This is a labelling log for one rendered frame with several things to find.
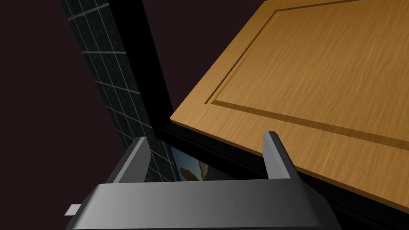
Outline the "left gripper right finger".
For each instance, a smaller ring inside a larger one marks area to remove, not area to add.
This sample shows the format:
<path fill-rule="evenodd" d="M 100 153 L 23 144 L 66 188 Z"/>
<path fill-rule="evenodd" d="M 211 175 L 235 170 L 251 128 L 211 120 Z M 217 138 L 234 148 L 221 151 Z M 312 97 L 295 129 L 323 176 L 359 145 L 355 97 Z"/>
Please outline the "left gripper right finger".
<path fill-rule="evenodd" d="M 263 133 L 262 157 L 269 179 L 300 179 L 300 176 L 274 131 Z"/>

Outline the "brown wooden cupboard door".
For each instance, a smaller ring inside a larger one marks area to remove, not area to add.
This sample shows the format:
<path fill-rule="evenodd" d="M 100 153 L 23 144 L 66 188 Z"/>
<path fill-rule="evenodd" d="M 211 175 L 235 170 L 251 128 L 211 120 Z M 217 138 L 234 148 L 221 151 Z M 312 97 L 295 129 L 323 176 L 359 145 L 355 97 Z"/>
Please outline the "brown wooden cupboard door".
<path fill-rule="evenodd" d="M 409 214 L 409 0 L 268 0 L 170 117 Z"/>

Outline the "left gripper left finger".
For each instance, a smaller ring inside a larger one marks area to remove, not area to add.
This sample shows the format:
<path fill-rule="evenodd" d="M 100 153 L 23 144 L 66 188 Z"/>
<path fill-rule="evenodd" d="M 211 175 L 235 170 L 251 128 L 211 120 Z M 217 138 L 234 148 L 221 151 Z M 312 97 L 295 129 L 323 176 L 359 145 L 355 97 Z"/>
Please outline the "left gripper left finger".
<path fill-rule="evenodd" d="M 136 137 L 126 150 L 106 183 L 144 182 L 151 152 L 146 137 Z"/>

